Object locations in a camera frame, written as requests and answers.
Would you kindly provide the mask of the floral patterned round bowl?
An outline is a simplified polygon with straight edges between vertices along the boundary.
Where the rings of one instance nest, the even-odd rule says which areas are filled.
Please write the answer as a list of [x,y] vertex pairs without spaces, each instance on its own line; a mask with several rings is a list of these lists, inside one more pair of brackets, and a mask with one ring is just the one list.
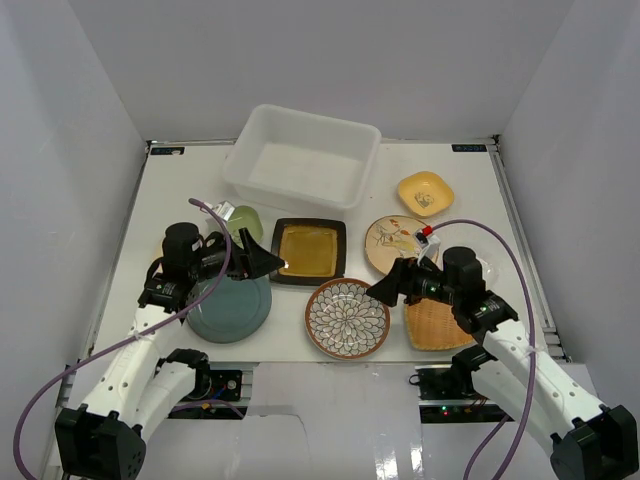
[[358,279],[330,280],[309,298],[305,328],[311,342],[338,360],[361,360],[385,342],[391,325],[386,305],[370,297]]

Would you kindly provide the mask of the beige bird painted plate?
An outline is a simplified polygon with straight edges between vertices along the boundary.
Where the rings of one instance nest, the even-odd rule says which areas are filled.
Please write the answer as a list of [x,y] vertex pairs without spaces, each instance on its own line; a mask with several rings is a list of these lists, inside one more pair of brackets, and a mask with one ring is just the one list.
[[369,263],[386,275],[394,261],[417,257],[422,247],[414,237],[426,224],[404,215],[388,215],[377,219],[365,235],[365,253]]

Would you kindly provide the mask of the blue-grey round plate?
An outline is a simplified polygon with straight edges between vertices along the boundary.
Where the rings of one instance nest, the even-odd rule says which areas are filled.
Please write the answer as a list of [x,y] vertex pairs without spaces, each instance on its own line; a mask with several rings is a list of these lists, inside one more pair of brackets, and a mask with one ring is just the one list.
[[224,276],[216,289],[187,315],[190,328],[211,343],[239,342],[268,317],[272,292],[266,276],[243,281]]

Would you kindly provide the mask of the black square amber plate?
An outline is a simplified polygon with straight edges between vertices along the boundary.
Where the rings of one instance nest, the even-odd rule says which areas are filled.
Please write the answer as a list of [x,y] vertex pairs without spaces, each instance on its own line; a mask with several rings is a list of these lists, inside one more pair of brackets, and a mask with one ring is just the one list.
[[319,218],[281,218],[275,223],[271,252],[285,266],[270,274],[274,283],[320,286],[343,278],[347,229],[342,221]]

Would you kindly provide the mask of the woven bamboo basket plate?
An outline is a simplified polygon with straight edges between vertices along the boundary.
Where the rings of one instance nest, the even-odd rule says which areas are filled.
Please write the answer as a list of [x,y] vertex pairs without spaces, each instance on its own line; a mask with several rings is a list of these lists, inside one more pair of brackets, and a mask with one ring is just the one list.
[[451,350],[474,342],[456,323],[451,307],[423,299],[405,306],[405,324],[411,346],[419,351]]

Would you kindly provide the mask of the cream panda dish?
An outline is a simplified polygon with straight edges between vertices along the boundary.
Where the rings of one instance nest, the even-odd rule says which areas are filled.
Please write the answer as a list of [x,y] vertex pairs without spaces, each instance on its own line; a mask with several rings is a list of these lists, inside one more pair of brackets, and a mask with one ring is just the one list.
[[159,243],[152,255],[152,262],[157,263],[163,257],[162,243]]

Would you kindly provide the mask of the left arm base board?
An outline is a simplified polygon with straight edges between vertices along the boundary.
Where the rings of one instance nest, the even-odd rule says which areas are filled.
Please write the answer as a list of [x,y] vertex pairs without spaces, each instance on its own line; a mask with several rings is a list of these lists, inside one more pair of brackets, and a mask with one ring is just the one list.
[[186,396],[169,414],[170,419],[241,420],[252,394],[253,370],[213,370],[206,393]]

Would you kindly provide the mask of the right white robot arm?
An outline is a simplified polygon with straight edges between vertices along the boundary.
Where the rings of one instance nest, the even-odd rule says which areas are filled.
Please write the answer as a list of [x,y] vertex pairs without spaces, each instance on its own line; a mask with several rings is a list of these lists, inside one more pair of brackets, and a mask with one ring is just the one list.
[[494,402],[547,454],[559,479],[625,479],[639,470],[637,422],[624,406],[609,407],[540,350],[508,303],[490,291],[467,247],[444,252],[442,264],[398,258],[367,291],[393,307],[403,296],[448,305],[476,344],[457,354],[453,390]]

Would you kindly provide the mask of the right arm base board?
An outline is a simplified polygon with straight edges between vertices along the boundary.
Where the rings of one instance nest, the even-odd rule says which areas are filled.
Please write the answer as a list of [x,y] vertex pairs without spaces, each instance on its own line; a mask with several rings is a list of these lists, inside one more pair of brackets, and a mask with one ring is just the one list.
[[463,380],[449,372],[450,364],[417,366],[408,383],[417,389],[423,425],[494,423],[505,413]]

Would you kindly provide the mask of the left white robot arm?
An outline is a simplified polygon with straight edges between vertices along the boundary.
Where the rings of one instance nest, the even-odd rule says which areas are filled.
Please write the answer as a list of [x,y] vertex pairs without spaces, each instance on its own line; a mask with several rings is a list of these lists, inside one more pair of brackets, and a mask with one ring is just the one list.
[[87,479],[134,479],[157,426],[183,399],[212,389],[208,356],[169,344],[189,309],[204,300],[202,281],[261,278],[285,266],[245,228],[241,242],[226,232],[203,237],[196,225],[169,226],[162,254],[149,267],[134,320],[96,386],[77,408],[63,408],[55,435],[65,473]]

